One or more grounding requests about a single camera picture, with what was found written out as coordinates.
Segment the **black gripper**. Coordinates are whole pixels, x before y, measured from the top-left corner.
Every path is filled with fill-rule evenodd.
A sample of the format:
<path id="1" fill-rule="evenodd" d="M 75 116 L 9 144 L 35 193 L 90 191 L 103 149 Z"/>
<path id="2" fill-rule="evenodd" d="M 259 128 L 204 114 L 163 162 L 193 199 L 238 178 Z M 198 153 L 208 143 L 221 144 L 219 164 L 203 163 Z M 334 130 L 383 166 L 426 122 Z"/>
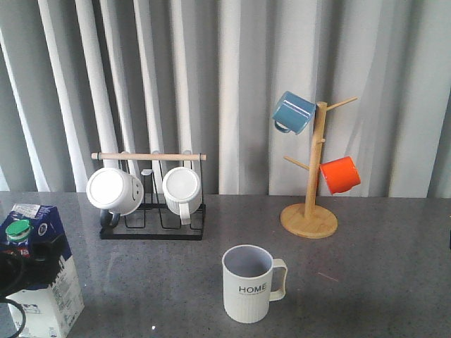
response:
<path id="1" fill-rule="evenodd" d="M 38 284 L 52 284 L 62 271 L 61 256 L 67 238 L 60 234 L 51 242 L 33 244 L 33 254 L 23 257 L 1 252 L 1 294 L 14 294 Z"/>

